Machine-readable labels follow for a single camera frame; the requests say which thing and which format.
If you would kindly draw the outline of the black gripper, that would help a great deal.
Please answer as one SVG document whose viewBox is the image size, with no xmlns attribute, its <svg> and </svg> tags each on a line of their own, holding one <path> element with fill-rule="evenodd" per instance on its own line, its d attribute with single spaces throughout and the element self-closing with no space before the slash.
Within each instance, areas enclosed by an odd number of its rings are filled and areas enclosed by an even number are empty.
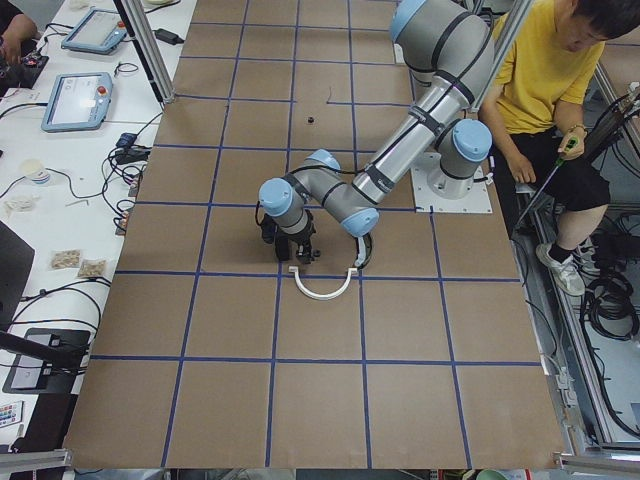
<svg viewBox="0 0 640 480">
<path fill-rule="evenodd" d="M 305 224 L 296 234 L 286 233 L 268 214 L 264 214 L 259 222 L 262 240 L 266 244 L 273 244 L 275 256 L 279 261 L 292 259 L 292 246 L 296 245 L 295 258 L 301 265 L 309 265 L 320 257 L 320 251 L 311 243 L 311 236 L 316 232 L 313 215 L 305 210 Z"/>
</svg>

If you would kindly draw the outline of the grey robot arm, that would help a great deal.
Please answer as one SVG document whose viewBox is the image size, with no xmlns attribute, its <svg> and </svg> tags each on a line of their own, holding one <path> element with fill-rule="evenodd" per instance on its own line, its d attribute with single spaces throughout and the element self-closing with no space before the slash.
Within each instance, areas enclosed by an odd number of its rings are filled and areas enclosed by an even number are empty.
<svg viewBox="0 0 640 480">
<path fill-rule="evenodd" d="M 264 215 L 256 223 L 263 241 L 274 246 L 281 261 L 296 257 L 309 264 L 317 258 L 311 244 L 314 219 L 306 207 L 313 199 L 355 238 L 355 265 L 364 267 L 372 250 L 370 232 L 379 220 L 376 207 L 419 155 L 434 147 L 446 177 L 469 181 L 489 153 L 489 129 L 459 116 L 489 82 L 494 44 L 487 24 L 452 1 L 403 1 L 394 13 L 390 36 L 401 46 L 410 73 L 424 92 L 352 182 L 342 179 L 334 156 L 319 149 L 300 167 L 260 187 Z"/>
</svg>

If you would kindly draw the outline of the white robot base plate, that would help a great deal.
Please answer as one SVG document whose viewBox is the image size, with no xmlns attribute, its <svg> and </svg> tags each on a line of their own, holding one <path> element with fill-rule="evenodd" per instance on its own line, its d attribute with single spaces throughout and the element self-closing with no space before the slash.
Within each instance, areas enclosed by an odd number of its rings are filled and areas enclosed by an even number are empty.
<svg viewBox="0 0 640 480">
<path fill-rule="evenodd" d="M 440 169 L 440 155 L 426 152 L 414 161 L 410 173 L 415 209 L 418 212 L 493 213 L 480 163 L 476 164 L 473 177 L 453 179 Z"/>
</svg>

